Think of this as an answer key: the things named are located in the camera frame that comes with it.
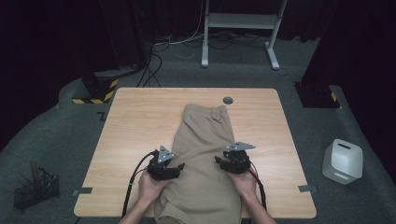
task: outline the metal bracket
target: metal bracket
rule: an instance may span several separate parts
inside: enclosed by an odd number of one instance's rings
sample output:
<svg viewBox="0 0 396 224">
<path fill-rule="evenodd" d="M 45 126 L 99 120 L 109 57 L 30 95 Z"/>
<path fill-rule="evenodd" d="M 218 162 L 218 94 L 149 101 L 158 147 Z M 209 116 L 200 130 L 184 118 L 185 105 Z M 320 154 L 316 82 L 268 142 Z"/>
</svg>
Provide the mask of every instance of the metal bracket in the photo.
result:
<svg viewBox="0 0 396 224">
<path fill-rule="evenodd" d="M 251 144 L 243 143 L 243 142 L 236 142 L 232 146 L 227 147 L 227 149 L 231 151 L 242 151 L 246 149 L 252 149 L 255 148 L 256 146 L 253 146 Z"/>
<path fill-rule="evenodd" d="M 310 191 L 311 194 L 318 192 L 318 188 L 316 186 L 311 186 L 311 185 L 302 185 L 299 186 L 298 189 L 300 190 L 300 192 Z"/>
<path fill-rule="evenodd" d="M 160 146 L 160 154 L 158 155 L 158 163 L 162 163 L 165 161 L 172 160 L 175 157 L 175 154 L 170 152 L 166 147 Z"/>
<path fill-rule="evenodd" d="M 72 197 L 77 197 L 79 194 L 91 194 L 92 188 L 81 188 L 80 190 L 74 189 L 72 192 Z"/>
</svg>

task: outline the cable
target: cable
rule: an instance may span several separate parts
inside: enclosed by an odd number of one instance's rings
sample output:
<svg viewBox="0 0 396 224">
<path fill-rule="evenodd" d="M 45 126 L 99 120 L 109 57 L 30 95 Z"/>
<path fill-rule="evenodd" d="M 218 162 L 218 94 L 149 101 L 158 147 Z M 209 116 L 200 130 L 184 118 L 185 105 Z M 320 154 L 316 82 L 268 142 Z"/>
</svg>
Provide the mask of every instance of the cable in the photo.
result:
<svg viewBox="0 0 396 224">
<path fill-rule="evenodd" d="M 170 42 L 170 41 L 171 41 L 171 35 L 169 35 L 169 44 L 181 44 L 181 43 L 188 42 L 188 41 L 190 41 L 192 38 L 194 38 L 194 36 L 198 33 L 199 26 L 201 25 L 202 10 L 203 10 L 203 9 L 204 9 L 204 0 L 201 0 L 201 11 L 200 11 L 200 16 L 199 16 L 198 27 L 197 27 L 197 29 L 195 30 L 195 33 L 194 33 L 190 38 L 188 38 L 188 39 L 186 39 L 186 40 L 182 40 L 182 41 L 178 41 L 178 42 L 173 42 L 173 43 Z"/>
<path fill-rule="evenodd" d="M 200 45 L 197 45 L 197 46 L 191 46 L 191 45 L 188 45 L 187 43 L 183 43 L 184 46 L 192 48 L 192 49 L 200 48 L 203 44 L 204 43 L 202 41 L 200 41 Z"/>
<path fill-rule="evenodd" d="M 147 168 L 143 168 L 143 169 L 139 170 L 139 171 L 136 173 L 135 176 L 137 176 L 140 172 L 142 172 L 142 171 L 144 171 L 144 170 L 147 170 Z"/>
<path fill-rule="evenodd" d="M 75 224 L 78 224 L 80 220 L 81 220 L 81 217 L 78 217 L 77 220 L 75 221 Z"/>
<path fill-rule="evenodd" d="M 143 159 L 137 164 L 136 168 L 134 169 L 134 173 L 131 176 L 131 180 L 129 181 L 129 185 L 128 185 L 128 189 L 126 191 L 126 195 L 125 195 L 125 201 L 124 201 L 124 206 L 122 208 L 122 217 L 125 217 L 126 214 L 126 209 L 128 207 L 128 202 L 129 202 L 129 197 L 131 196 L 131 189 L 132 189 L 132 184 L 134 183 L 134 178 L 136 177 L 136 175 L 138 174 L 137 170 L 139 169 L 140 165 L 142 164 L 142 162 L 149 156 L 153 156 L 154 152 L 150 152 L 149 154 L 147 154 L 145 157 L 143 157 Z"/>
<path fill-rule="evenodd" d="M 265 201 L 265 191 L 264 191 L 264 185 L 262 184 L 262 182 L 260 181 L 258 175 L 255 175 L 251 170 L 248 170 L 253 177 L 256 179 L 257 184 L 259 185 L 259 190 L 260 190 L 260 195 L 262 196 L 262 206 L 265 208 L 265 210 L 267 210 L 267 203 Z"/>
<path fill-rule="evenodd" d="M 208 44 L 208 46 L 210 47 L 210 48 L 212 48 L 212 49 L 227 49 L 227 48 L 229 48 L 232 44 L 233 44 L 233 37 L 232 36 L 229 36 L 230 38 L 229 39 L 231 39 L 231 42 L 230 42 L 230 44 L 229 45 L 227 45 L 226 47 L 223 47 L 223 48 L 217 48 L 217 47 L 213 47 L 212 45 L 210 45 L 210 44 Z"/>
<path fill-rule="evenodd" d="M 255 43 L 260 43 L 262 41 L 265 41 L 268 37 L 265 37 L 263 40 L 260 41 L 256 41 L 257 39 L 259 39 L 259 35 L 256 35 L 256 37 L 254 37 L 251 40 L 235 40 L 235 43 L 237 44 L 255 44 Z"/>
<path fill-rule="evenodd" d="M 180 55 L 178 55 L 178 54 L 175 53 L 175 51 L 173 50 L 172 46 L 171 46 L 170 48 L 171 48 L 172 53 L 174 53 L 174 54 L 175 54 L 177 57 L 179 57 L 179 58 L 182 58 L 182 59 L 191 59 L 191 58 L 194 57 L 194 53 L 193 53 L 190 57 L 180 56 Z"/>
<path fill-rule="evenodd" d="M 128 76 L 134 75 L 134 74 L 136 74 L 136 73 L 142 71 L 142 70 L 143 70 L 143 67 L 144 67 L 144 66 L 142 66 L 142 65 L 138 65 L 136 68 L 134 68 L 134 70 L 129 71 L 129 72 L 126 72 L 126 73 L 121 74 L 121 75 L 118 75 L 118 76 L 114 76 L 114 77 L 97 77 L 97 78 L 98 78 L 98 80 L 103 80 L 103 81 L 105 81 L 105 80 L 120 79 L 120 78 L 122 78 L 122 77 L 128 77 Z"/>
<path fill-rule="evenodd" d="M 143 72 L 142 77 L 140 78 L 140 80 L 139 80 L 139 82 L 137 83 L 136 87 L 139 87 L 140 83 L 141 83 L 142 80 L 143 80 L 143 77 L 145 76 L 146 72 L 147 72 L 148 69 L 149 69 L 149 63 L 151 62 L 152 48 L 153 48 L 153 45 L 151 45 L 151 48 L 149 49 L 148 64 L 146 65 L 145 71 Z"/>
<path fill-rule="evenodd" d="M 253 166 L 254 172 L 257 174 L 257 177 L 259 178 L 259 173 L 257 172 L 256 166 L 253 164 L 253 162 L 250 162 L 250 164 Z"/>
<path fill-rule="evenodd" d="M 164 50 L 166 50 L 166 49 L 169 49 L 169 42 L 164 42 L 164 43 L 156 43 L 156 44 L 154 44 L 154 46 L 160 46 L 160 45 L 162 45 L 162 44 L 168 44 L 167 46 L 166 46 L 166 48 L 164 48 L 164 49 L 159 49 L 159 50 L 154 50 L 153 52 L 154 53 L 158 53 L 158 52 L 162 52 L 162 51 L 164 51 Z"/>
<path fill-rule="evenodd" d="M 158 82 L 158 79 L 155 77 L 155 74 L 158 72 L 158 70 L 160 70 L 160 68 L 163 66 L 163 59 L 155 53 L 152 53 L 151 55 L 156 56 L 158 59 L 160 59 L 160 65 L 158 66 L 158 68 L 155 70 L 155 72 L 151 72 L 151 76 L 148 76 L 148 79 L 145 81 L 145 83 L 143 84 L 143 87 L 146 87 L 146 84 L 149 83 L 149 80 L 154 77 L 158 83 L 158 85 L 161 87 L 160 83 Z"/>
</svg>

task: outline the black wire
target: black wire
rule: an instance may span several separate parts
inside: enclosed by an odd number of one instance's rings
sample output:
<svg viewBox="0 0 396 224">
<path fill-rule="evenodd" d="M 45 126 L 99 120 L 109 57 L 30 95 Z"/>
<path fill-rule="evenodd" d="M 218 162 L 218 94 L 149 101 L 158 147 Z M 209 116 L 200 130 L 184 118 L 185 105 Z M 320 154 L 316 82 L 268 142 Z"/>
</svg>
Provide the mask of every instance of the black wire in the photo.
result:
<svg viewBox="0 0 396 224">
<path fill-rule="evenodd" d="M 214 39 L 221 41 L 221 42 L 229 42 L 229 44 L 223 48 L 218 48 L 218 47 L 214 47 L 211 44 L 208 44 L 208 46 L 212 49 L 227 49 L 229 48 L 232 44 L 233 44 L 233 37 L 231 35 L 225 35 L 225 36 L 215 36 Z"/>
<path fill-rule="evenodd" d="M 143 159 L 137 164 L 136 168 L 134 169 L 134 173 L 131 176 L 131 180 L 129 181 L 129 185 L 128 185 L 128 189 L 126 191 L 126 195 L 125 195 L 125 201 L 124 201 L 124 206 L 122 208 L 122 217 L 125 217 L 126 214 L 126 209 L 128 207 L 128 202 L 129 202 L 129 197 L 131 196 L 131 189 L 132 189 L 132 184 L 134 183 L 134 178 L 137 175 L 137 170 L 139 169 L 140 165 L 142 164 L 142 162 L 149 156 L 153 156 L 154 155 L 154 151 L 150 152 L 149 154 L 147 154 L 145 157 L 143 157 Z"/>
<path fill-rule="evenodd" d="M 265 210 L 267 210 L 264 186 L 262 185 L 262 182 L 260 181 L 260 179 L 251 170 L 248 170 L 248 171 L 254 176 L 254 178 L 256 178 L 257 184 L 259 185 L 260 195 L 262 196 L 262 206 L 265 208 Z"/>
<path fill-rule="evenodd" d="M 203 45 L 202 40 L 200 41 L 200 43 L 201 44 L 197 45 L 197 46 L 191 46 L 191 45 L 188 45 L 187 43 L 183 43 L 183 45 L 186 46 L 186 47 L 192 48 L 192 49 L 197 49 L 197 48 L 200 48 Z"/>
<path fill-rule="evenodd" d="M 152 72 L 151 68 L 149 68 L 148 71 L 149 71 L 149 73 L 148 73 L 148 80 L 146 80 L 146 81 L 147 81 L 147 83 L 148 83 L 148 86 L 151 87 L 151 85 L 149 84 L 149 77 L 150 77 L 150 75 L 153 74 L 153 72 Z"/>
<path fill-rule="evenodd" d="M 81 220 L 81 217 L 78 217 L 77 220 L 75 221 L 75 224 L 78 224 L 80 220 Z"/>
<path fill-rule="evenodd" d="M 146 86 L 146 84 L 148 84 L 149 80 L 154 77 L 155 80 L 157 81 L 157 83 L 159 84 L 159 86 L 161 87 L 160 83 L 158 82 L 158 79 L 155 77 L 155 74 L 157 74 L 158 70 L 160 70 L 160 68 L 163 66 L 163 59 L 155 53 L 152 53 L 151 55 L 156 56 L 159 60 L 160 60 L 160 65 L 158 66 L 158 68 L 151 74 L 151 76 L 148 76 L 148 79 L 145 81 L 145 83 L 143 84 L 143 87 Z"/>
<path fill-rule="evenodd" d="M 137 83 L 136 87 L 139 87 L 139 86 L 140 86 L 140 83 L 142 82 L 143 77 L 145 76 L 146 72 L 147 72 L 148 69 L 149 69 L 149 63 L 151 62 L 152 48 L 153 48 L 153 45 L 151 45 L 151 48 L 149 49 L 148 64 L 146 65 L 146 69 L 145 69 L 145 71 L 143 72 L 142 77 L 140 78 L 140 80 L 139 80 L 139 82 Z"/>
<path fill-rule="evenodd" d="M 261 42 L 261 41 L 256 41 L 258 38 L 259 38 L 259 36 L 257 35 L 252 40 L 235 40 L 235 43 L 238 43 L 238 44 L 251 44 L 251 43 Z"/>
<path fill-rule="evenodd" d="M 152 78 L 152 77 L 155 79 L 155 81 L 157 82 L 158 86 L 161 87 L 160 82 L 158 81 L 158 79 L 157 79 L 155 76 L 151 76 L 151 77 L 149 77 L 149 78 Z"/>
<path fill-rule="evenodd" d="M 119 79 L 119 78 L 122 78 L 122 77 L 128 77 L 128 76 L 134 75 L 134 74 L 136 74 L 136 73 L 142 71 L 143 68 L 144 68 L 143 64 L 142 64 L 142 65 L 138 65 L 138 66 L 137 66 L 134 70 L 132 70 L 132 71 L 129 71 L 129 72 L 126 72 L 126 73 L 124 73 L 124 74 L 121 74 L 121 75 L 118 75 L 118 76 L 114 76 L 114 77 L 98 77 L 98 80 L 106 81 L 106 80 Z"/>
<path fill-rule="evenodd" d="M 134 175 L 134 178 L 135 178 L 140 172 L 142 172 L 142 171 L 144 171 L 144 170 L 147 170 L 147 168 L 143 168 L 143 169 L 139 170 L 139 171 Z"/>
<path fill-rule="evenodd" d="M 259 178 L 259 173 L 257 172 L 256 166 L 253 164 L 253 162 L 250 162 L 250 164 L 253 166 L 254 172 L 257 174 L 257 178 Z"/>
</svg>

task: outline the warning stripe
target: warning stripe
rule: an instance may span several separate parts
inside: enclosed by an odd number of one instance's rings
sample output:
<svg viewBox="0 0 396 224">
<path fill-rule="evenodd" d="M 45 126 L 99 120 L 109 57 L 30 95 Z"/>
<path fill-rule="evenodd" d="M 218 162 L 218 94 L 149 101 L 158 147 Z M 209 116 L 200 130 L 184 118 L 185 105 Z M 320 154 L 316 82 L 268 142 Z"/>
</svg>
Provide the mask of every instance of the warning stripe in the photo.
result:
<svg viewBox="0 0 396 224">
<path fill-rule="evenodd" d="M 332 100 L 334 102 L 337 102 L 337 96 L 334 94 L 334 92 L 332 92 Z"/>
<path fill-rule="evenodd" d="M 114 91 L 111 91 L 111 92 L 109 92 L 107 95 L 106 95 L 106 97 L 105 97 L 105 102 L 107 102 L 108 100 L 110 100 L 110 98 L 111 98 L 111 96 L 113 95 L 113 92 Z"/>
<path fill-rule="evenodd" d="M 116 87 L 116 85 L 119 83 L 119 80 L 118 79 L 116 79 L 116 80 L 114 80 L 112 83 L 111 83 L 111 85 L 110 85 L 110 89 L 113 89 L 114 87 Z"/>
<path fill-rule="evenodd" d="M 106 104 L 108 101 L 111 99 L 111 97 L 114 94 L 114 90 L 116 89 L 117 84 L 119 83 L 118 79 L 115 79 L 110 83 L 108 94 L 106 94 L 104 99 L 90 99 L 90 98 L 73 98 L 72 101 L 74 104 L 77 105 L 84 105 L 84 104 L 95 104 L 95 105 L 100 105 L 100 104 Z"/>
<path fill-rule="evenodd" d="M 99 100 L 99 99 L 82 99 L 82 98 L 73 98 L 72 99 L 73 103 L 76 105 L 101 105 L 106 102 Z"/>
</svg>

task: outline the white metal stand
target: white metal stand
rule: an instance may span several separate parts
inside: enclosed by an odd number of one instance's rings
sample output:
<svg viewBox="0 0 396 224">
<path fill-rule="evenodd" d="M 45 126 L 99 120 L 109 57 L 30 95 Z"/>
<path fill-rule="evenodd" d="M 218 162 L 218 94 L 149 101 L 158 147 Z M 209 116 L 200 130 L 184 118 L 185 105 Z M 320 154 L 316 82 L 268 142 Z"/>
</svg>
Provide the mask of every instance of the white metal stand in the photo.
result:
<svg viewBox="0 0 396 224">
<path fill-rule="evenodd" d="M 274 70 L 279 69 L 274 53 L 274 43 L 276 40 L 277 31 L 282 22 L 283 12 L 288 0 L 282 0 L 280 9 L 275 15 L 256 15 L 256 14 L 229 14 L 229 13 L 209 13 L 209 0 L 206 0 L 205 6 L 205 33 L 204 44 L 202 48 L 202 67 L 209 66 L 209 47 L 208 47 L 208 32 L 209 27 L 222 28 L 245 28 L 245 29 L 263 29 L 273 30 L 269 42 L 265 42 L 265 49 L 271 61 Z"/>
</svg>

